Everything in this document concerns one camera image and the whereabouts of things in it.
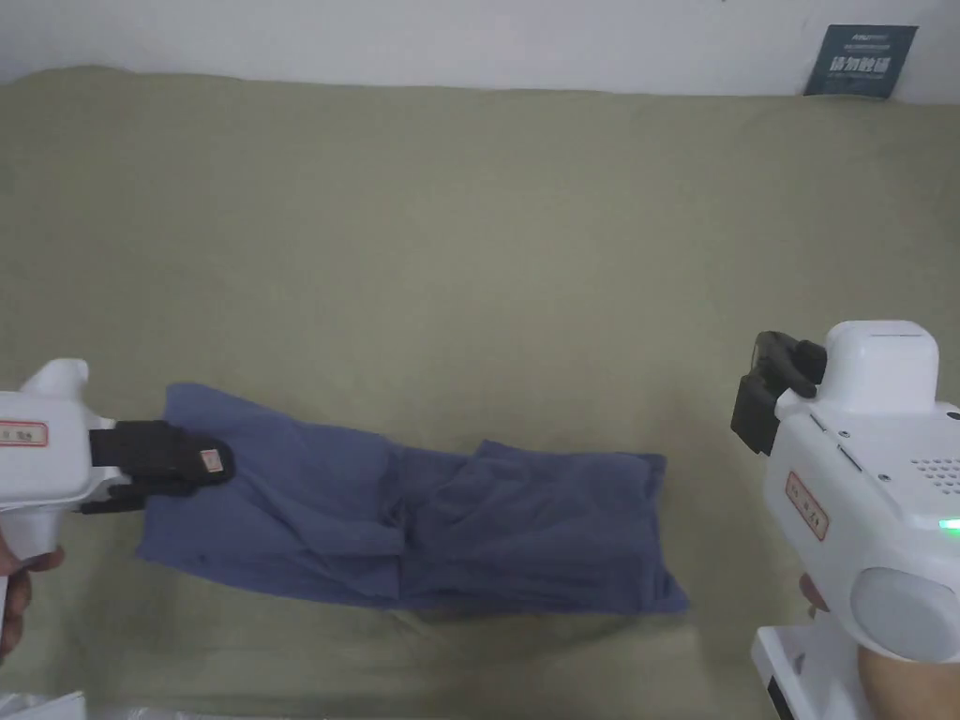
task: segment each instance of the human hand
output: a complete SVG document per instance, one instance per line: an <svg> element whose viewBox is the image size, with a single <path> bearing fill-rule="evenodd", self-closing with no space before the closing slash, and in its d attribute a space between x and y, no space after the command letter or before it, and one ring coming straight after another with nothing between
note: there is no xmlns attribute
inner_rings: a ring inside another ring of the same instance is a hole
<svg viewBox="0 0 960 720"><path fill-rule="evenodd" d="M23 614L33 599L30 573L52 570L63 564L63 548L34 558L29 566L11 552L0 536L0 577L7 577L7 603L3 611L3 634L0 636L0 658L5 658L23 637Z"/></svg>
<svg viewBox="0 0 960 720"><path fill-rule="evenodd" d="M811 617L829 612L809 575L800 579L800 592ZM960 720L960 665L894 660L861 647L857 666L876 720Z"/></svg>

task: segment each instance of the red label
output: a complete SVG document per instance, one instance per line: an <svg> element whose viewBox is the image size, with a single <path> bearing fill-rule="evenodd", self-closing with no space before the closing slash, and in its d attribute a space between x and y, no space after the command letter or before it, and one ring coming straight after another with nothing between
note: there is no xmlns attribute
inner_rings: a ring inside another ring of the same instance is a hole
<svg viewBox="0 0 960 720"><path fill-rule="evenodd" d="M800 517L817 536L817 540L823 542L827 536L827 528L830 526L830 518L796 472L787 475L785 491L790 502L800 513Z"/></svg>
<svg viewBox="0 0 960 720"><path fill-rule="evenodd" d="M0 447L46 447L49 435L44 422L0 420Z"/></svg>

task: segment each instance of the white device housing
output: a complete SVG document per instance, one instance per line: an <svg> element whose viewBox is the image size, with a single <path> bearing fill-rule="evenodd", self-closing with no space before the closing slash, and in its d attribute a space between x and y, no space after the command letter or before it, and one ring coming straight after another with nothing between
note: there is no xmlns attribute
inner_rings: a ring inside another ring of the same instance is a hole
<svg viewBox="0 0 960 720"><path fill-rule="evenodd" d="M937 344L914 323L848 322L826 350L816 397L777 403L763 488L830 608L754 647L803 720L869 716L856 643L960 661L960 535L942 526L960 520L960 412L935 399Z"/></svg>
<svg viewBox="0 0 960 720"><path fill-rule="evenodd" d="M60 519L117 481L119 468L90 464L89 431L110 429L83 403L83 360L53 360L19 392L0 392L0 533L24 564L57 549ZM0 612L7 578L0 578Z"/></svg>

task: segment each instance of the black clamp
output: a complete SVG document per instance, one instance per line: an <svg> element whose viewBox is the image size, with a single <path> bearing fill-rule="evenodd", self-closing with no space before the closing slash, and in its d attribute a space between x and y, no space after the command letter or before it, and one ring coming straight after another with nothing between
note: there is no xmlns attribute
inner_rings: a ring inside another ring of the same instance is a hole
<svg viewBox="0 0 960 720"><path fill-rule="evenodd" d="M229 445L164 420L119 421L90 430L90 464L120 468L130 483L111 485L108 500L80 506L86 515L143 510L150 495L191 495L220 485L236 470Z"/></svg>
<svg viewBox="0 0 960 720"><path fill-rule="evenodd" d="M749 373L740 378L730 428L753 452L770 455L780 421L777 400L787 390L817 396L827 370L827 351L809 340L768 330L756 336Z"/></svg>

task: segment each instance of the dark blue sign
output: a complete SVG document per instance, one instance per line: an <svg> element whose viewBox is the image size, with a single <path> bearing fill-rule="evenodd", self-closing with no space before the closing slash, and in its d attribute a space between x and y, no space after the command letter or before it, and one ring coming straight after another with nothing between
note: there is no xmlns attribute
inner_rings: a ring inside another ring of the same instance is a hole
<svg viewBox="0 0 960 720"><path fill-rule="evenodd" d="M915 25L830 25L804 95L890 97L916 33Z"/></svg>

